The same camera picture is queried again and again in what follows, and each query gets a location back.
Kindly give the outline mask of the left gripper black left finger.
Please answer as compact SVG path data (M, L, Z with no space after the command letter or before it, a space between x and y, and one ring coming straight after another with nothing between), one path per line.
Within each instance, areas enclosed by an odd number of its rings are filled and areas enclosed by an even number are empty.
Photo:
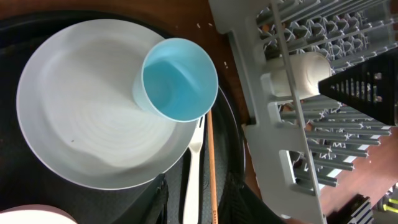
M164 174L158 175L113 224L167 223L169 189Z

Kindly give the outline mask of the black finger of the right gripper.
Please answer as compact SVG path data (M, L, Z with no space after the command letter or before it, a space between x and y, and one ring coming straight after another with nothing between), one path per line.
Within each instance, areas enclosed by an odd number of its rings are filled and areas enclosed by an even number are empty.
M397 49L318 82L318 91L388 126L396 126Z

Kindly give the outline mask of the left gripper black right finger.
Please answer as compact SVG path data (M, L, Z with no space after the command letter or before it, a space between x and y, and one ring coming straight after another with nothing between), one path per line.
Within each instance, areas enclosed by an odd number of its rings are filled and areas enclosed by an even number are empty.
M226 188L226 223L284 224L244 183L230 177Z

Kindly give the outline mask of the cream white cup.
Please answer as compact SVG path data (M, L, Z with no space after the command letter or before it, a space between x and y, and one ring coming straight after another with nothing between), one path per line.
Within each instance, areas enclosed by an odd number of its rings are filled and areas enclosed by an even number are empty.
M292 71L295 78L298 97L306 99L319 95L318 82L331 76L328 59L318 52L306 52L290 56ZM283 97L291 94L283 58L268 61L271 82L275 96Z

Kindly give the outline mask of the pink white bowl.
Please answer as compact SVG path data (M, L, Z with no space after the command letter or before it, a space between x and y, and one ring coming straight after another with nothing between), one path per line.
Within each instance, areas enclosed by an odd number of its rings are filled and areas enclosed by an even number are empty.
M77 224L67 212L49 205L31 204L1 211L1 224Z

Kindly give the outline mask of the light blue plastic cup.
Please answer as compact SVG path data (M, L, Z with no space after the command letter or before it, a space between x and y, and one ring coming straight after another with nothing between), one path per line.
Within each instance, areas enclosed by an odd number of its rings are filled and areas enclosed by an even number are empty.
M132 96L144 111L187 123L211 110L218 86L215 65L201 46L169 38L155 44L144 57Z

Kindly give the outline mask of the grey dishwasher rack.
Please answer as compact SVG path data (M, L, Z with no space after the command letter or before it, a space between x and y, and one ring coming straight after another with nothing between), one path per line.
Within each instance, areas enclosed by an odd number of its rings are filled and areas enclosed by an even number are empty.
M226 34L251 123L246 139L262 200L280 217L325 223L321 189L354 169L390 126L321 94L300 99L291 55L318 52L331 76L397 48L388 0L211 1ZM275 96L268 61L283 58L291 94Z

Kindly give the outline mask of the white plastic fork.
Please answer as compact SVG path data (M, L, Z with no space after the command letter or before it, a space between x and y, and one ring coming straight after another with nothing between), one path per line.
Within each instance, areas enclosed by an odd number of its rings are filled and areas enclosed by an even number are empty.
M200 196L200 153L205 134L205 116L197 121L192 139L188 145L190 150L190 170L183 209L183 224L197 224L199 219Z

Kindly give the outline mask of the wooden chopstick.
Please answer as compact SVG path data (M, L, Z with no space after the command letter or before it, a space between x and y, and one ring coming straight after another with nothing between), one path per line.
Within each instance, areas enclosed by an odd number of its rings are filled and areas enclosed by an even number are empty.
M212 216L212 224L218 224L215 149L214 149L213 122L212 122L211 111L208 112L206 118L207 118L209 167L210 167L210 190L211 190L211 208L212 208L211 216Z

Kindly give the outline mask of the round black tray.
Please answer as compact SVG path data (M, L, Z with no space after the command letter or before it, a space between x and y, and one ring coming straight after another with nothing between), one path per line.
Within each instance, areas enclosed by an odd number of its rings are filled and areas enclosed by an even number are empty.
M50 35L78 22L120 19L143 25L162 37L167 32L125 16L95 11L38 12L1 20L1 211L40 204L59 208L78 223L113 223L150 185L104 191L80 187L48 170L30 151L19 129L16 91L22 69ZM226 223L226 188L230 177L243 180L245 151L239 115L220 84L213 110L217 197L220 223ZM167 223L180 223L190 163L189 150L165 174L169 189Z

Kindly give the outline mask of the pale grey plate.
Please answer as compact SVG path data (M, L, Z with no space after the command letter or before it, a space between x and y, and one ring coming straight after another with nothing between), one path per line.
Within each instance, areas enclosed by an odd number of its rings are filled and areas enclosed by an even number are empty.
M162 36L133 22L68 26L30 57L19 80L19 126L51 171L84 187L120 190L167 172L186 151L195 123L141 110L135 76Z

